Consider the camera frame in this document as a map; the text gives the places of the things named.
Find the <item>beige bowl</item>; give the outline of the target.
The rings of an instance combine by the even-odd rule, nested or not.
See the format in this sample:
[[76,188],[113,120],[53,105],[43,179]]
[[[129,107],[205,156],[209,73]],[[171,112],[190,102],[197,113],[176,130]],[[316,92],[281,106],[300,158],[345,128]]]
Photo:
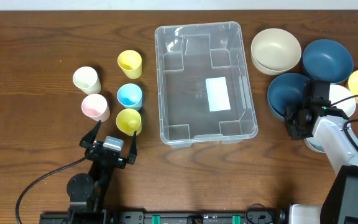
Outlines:
[[301,59],[301,45],[286,30],[270,28],[260,31],[251,43],[251,59],[257,70],[266,75],[280,75]]

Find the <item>light blue bowl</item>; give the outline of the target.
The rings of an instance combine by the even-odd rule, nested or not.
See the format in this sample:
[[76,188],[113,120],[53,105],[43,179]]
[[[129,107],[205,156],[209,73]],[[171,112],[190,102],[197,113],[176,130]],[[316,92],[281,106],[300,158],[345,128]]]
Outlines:
[[306,138],[306,139],[304,139],[304,142],[305,142],[306,146],[308,148],[310,148],[312,151],[319,152],[319,153],[325,153],[325,150],[323,149],[323,147],[320,145],[320,143],[314,137]]

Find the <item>dark blue bowl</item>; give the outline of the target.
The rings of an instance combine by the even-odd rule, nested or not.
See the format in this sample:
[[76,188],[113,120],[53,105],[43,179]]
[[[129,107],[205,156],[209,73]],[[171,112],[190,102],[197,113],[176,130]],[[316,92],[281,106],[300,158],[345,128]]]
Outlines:
[[309,80],[299,73],[284,73],[272,80],[267,91],[267,103],[276,118],[285,121],[284,112],[288,105],[302,105],[305,83]]
[[354,61],[350,52],[339,42],[319,39],[305,47],[301,69],[312,80],[342,83],[353,72]]

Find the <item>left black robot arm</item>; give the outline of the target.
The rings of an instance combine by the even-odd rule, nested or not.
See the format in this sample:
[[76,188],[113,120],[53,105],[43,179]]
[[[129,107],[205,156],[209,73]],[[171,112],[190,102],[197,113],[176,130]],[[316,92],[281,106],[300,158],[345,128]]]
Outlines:
[[80,140],[80,147],[85,149],[85,159],[91,161],[92,165],[89,172],[74,175],[68,181],[69,211],[72,213],[99,211],[113,171],[124,169],[128,164],[133,165],[137,157],[137,131],[132,135],[128,156],[122,157],[124,141],[111,136],[106,137],[104,141],[97,140],[96,135],[100,126],[101,122],[98,121]]

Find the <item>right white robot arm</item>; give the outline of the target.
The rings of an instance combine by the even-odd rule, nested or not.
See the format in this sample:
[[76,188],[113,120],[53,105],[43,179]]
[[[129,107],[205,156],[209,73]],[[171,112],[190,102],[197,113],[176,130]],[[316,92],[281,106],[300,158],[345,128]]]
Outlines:
[[342,109],[329,100],[329,82],[307,81],[300,106],[287,106],[285,122],[293,140],[315,138],[336,178],[321,206],[294,204],[289,223],[358,223],[358,138]]

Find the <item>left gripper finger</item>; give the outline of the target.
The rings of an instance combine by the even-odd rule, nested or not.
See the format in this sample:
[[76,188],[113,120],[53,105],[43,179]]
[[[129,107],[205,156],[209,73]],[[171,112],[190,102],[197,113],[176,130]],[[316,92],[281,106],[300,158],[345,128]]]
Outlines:
[[91,148],[91,147],[93,147],[94,140],[95,140],[95,138],[97,136],[97,133],[99,131],[101,123],[102,123],[102,121],[99,120],[96,123],[95,127],[81,138],[80,147],[82,147],[82,148]]
[[137,131],[134,131],[134,135],[132,137],[132,142],[127,157],[128,164],[134,164],[137,157],[136,136],[137,136]]

